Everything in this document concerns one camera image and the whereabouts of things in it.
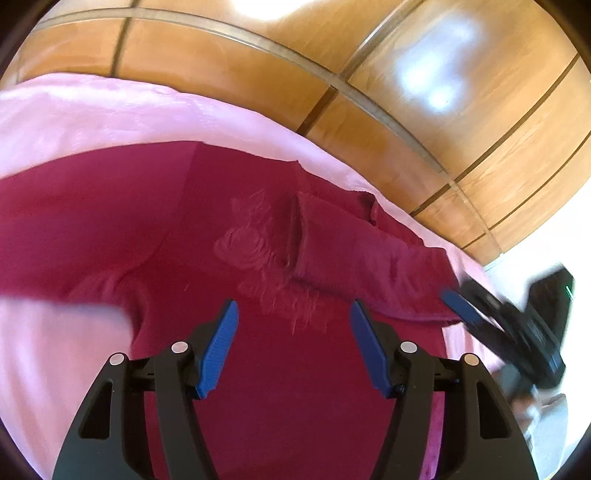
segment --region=white wall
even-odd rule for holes
[[[591,180],[550,220],[486,267],[501,296],[524,307],[529,279],[563,264],[573,275],[574,302],[562,356],[569,404],[567,445],[591,423]]]

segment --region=red cloth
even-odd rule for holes
[[[371,209],[371,223],[378,227],[382,232],[389,233],[390,235],[403,240],[409,247],[416,245],[423,247],[423,239],[415,235],[415,233],[407,226],[396,221],[386,212],[378,202],[373,203]]]
[[[409,246],[329,202],[296,199],[294,278],[396,319],[459,320],[439,299],[458,286],[443,248]]]
[[[196,404],[223,480],[369,478],[392,402],[371,387],[349,302],[291,280],[285,265],[297,192],[368,222],[372,197],[297,163],[195,142],[62,158],[0,181],[0,192],[0,294],[122,306],[135,357],[185,338],[225,298],[238,301],[219,385]],[[445,356],[441,324],[375,317]],[[437,397],[423,478],[434,475],[442,407]]]

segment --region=pink blanket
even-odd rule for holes
[[[469,274],[491,288],[482,267],[460,249],[419,225],[350,167],[255,112],[167,87],[79,74],[49,74],[0,92],[0,178],[83,151],[174,140],[299,161],[345,190],[371,192],[426,246],[445,249],[458,278]],[[449,357],[472,351],[490,369],[499,365],[461,325],[443,333]],[[0,417],[43,478],[51,477],[96,373],[110,353],[127,351],[130,342],[128,320],[112,309],[0,299]]]

